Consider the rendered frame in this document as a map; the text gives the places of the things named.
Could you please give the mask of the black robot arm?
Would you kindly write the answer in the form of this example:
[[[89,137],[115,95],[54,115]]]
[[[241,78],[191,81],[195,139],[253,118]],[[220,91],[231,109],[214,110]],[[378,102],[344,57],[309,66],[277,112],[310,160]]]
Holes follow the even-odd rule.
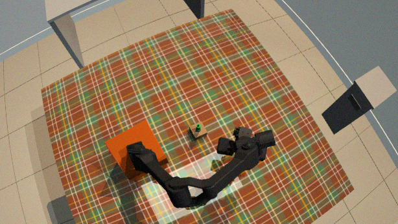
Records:
[[[149,173],[165,189],[174,207],[188,208],[216,198],[243,171],[258,165],[261,149],[275,146],[272,130],[255,133],[251,138],[252,132],[252,129],[245,127],[234,129],[233,135],[236,139],[230,143],[233,153],[236,152],[235,156],[209,179],[171,176],[159,165],[156,154],[145,148],[142,141],[127,145],[127,149],[136,171]],[[203,192],[199,196],[191,197],[188,186],[202,188]]]

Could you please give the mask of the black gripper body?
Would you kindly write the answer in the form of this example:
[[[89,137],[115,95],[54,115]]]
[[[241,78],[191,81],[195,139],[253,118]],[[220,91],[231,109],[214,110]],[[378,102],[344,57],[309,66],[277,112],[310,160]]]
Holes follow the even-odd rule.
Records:
[[[261,149],[261,158],[259,159],[259,161],[264,161],[266,158],[266,151],[267,148],[263,148]],[[217,153],[221,154],[221,155],[226,155],[228,154],[232,154],[232,148],[231,148],[231,144],[229,143],[229,138],[219,138],[219,142],[218,142],[218,147],[217,147]]]

